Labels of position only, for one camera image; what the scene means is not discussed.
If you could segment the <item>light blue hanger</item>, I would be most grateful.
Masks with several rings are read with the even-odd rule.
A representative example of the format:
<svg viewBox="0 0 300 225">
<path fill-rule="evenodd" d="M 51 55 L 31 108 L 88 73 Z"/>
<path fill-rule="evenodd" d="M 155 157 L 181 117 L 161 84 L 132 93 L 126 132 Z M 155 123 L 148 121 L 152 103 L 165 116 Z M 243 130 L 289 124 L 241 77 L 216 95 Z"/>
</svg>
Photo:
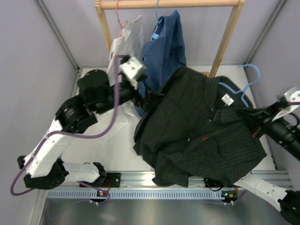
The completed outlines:
<svg viewBox="0 0 300 225">
<path fill-rule="evenodd" d="M 251 63 L 239 65 L 238 67 L 239 67 L 239 68 L 246 68 L 246 67 L 251 67 L 251 68 L 253 68 L 253 69 L 256 71 L 256 73 L 257 73 L 257 78 L 256 78 L 254 81 L 248 83 L 247 86 L 245 86 L 244 89 L 239 90 L 239 91 L 235 91 L 232 87 L 230 87 L 228 84 L 226 84 L 226 83 L 224 83 L 224 82 L 219 82 L 218 84 L 221 85 L 221 86 L 223 86 L 223 87 L 225 87 L 226 89 L 228 89 L 228 90 L 229 90 L 232 94 L 234 94 L 234 95 L 237 95 L 237 94 L 242 93 L 240 99 L 241 99 L 241 101 L 243 102 L 243 104 L 245 105 L 245 107 L 249 108 L 250 106 L 249 106 L 249 104 L 246 102 L 246 91 L 250 88 L 250 86 L 251 86 L 252 84 L 254 84 L 254 83 L 256 83 L 256 82 L 258 82 L 258 81 L 260 80 L 260 77 L 261 77 L 261 71 L 260 71 L 260 69 L 259 69 L 259 67 L 258 67 L 257 65 L 251 64 Z"/>
</svg>

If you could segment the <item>dark pinstriped shirt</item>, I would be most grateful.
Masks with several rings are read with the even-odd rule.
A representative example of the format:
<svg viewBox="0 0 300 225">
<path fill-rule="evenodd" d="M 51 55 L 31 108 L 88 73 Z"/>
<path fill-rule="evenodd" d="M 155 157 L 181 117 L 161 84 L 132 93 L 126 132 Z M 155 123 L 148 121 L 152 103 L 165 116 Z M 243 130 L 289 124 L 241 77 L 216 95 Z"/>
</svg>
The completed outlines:
<svg viewBox="0 0 300 225">
<path fill-rule="evenodd" d="M 187 187 L 190 176 L 233 184 L 266 157 L 237 114 L 252 104 L 229 78 L 181 67 L 160 94 L 134 135 L 134 150 L 154 168 L 158 186 Z"/>
</svg>

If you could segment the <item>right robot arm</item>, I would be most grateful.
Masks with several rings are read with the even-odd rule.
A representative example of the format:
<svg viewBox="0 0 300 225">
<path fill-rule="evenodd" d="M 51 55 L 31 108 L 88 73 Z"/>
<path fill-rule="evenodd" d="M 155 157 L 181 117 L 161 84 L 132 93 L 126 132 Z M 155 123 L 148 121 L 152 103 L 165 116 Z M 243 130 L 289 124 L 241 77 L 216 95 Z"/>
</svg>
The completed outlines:
<svg viewBox="0 0 300 225">
<path fill-rule="evenodd" d="M 237 114 L 252 132 L 253 138 L 267 135 L 297 160 L 300 159 L 300 119 L 293 111 L 299 102 L 277 101 L 266 108 L 242 109 Z M 300 223 L 300 192 L 270 184 L 251 172 L 235 185 L 260 197 L 273 206 L 282 218 L 292 224 Z"/>
</svg>

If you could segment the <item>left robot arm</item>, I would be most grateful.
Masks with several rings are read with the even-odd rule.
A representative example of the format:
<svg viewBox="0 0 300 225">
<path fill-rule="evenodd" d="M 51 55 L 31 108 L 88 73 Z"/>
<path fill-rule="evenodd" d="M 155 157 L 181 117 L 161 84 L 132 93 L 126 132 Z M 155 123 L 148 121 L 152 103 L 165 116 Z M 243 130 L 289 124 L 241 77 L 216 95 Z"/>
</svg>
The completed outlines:
<svg viewBox="0 0 300 225">
<path fill-rule="evenodd" d="M 107 181 L 107 172 L 100 162 L 72 164 L 60 155 L 76 138 L 96 139 L 106 135 L 117 119 L 119 105 L 133 100 L 137 107 L 149 111 L 163 94 L 147 88 L 143 97 L 123 72 L 120 83 L 110 85 L 103 70 L 91 70 L 77 82 L 78 95 L 66 100 L 55 114 L 48 132 L 27 156 L 17 159 L 20 172 L 26 172 L 24 184 L 30 190 L 49 190 L 64 182 L 79 182 L 83 187 L 99 188 Z M 97 123 L 96 114 L 112 110 L 108 127 L 97 135 L 85 131 Z"/>
</svg>

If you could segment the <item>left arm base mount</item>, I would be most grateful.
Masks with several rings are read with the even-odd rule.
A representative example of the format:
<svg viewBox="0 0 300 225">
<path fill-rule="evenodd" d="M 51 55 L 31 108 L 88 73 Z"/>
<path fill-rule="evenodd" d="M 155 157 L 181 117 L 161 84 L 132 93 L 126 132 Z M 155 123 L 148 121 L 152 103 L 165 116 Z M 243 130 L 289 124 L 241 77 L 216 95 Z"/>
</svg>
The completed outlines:
<svg viewBox="0 0 300 225">
<path fill-rule="evenodd" d="M 88 183 L 84 182 L 85 184 L 88 184 L 92 187 L 97 188 L 119 188 L 120 187 L 120 179 L 121 173 L 117 172 L 109 172 L 106 176 L 101 175 L 95 182 Z"/>
</svg>

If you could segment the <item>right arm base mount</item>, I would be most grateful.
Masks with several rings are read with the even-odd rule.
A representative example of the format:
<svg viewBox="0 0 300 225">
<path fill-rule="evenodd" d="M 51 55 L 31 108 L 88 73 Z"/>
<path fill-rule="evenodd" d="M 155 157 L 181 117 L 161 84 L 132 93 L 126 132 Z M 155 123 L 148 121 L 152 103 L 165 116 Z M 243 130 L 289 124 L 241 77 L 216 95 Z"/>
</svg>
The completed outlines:
<svg viewBox="0 0 300 225">
<path fill-rule="evenodd" d="M 213 191 L 219 191 L 222 188 L 233 188 L 234 187 L 233 184 L 224 184 L 220 181 L 213 180 L 213 179 L 210 179 L 210 178 L 204 178 L 203 180 L 204 180 L 204 183 L 205 183 L 205 187 L 209 188 Z"/>
</svg>

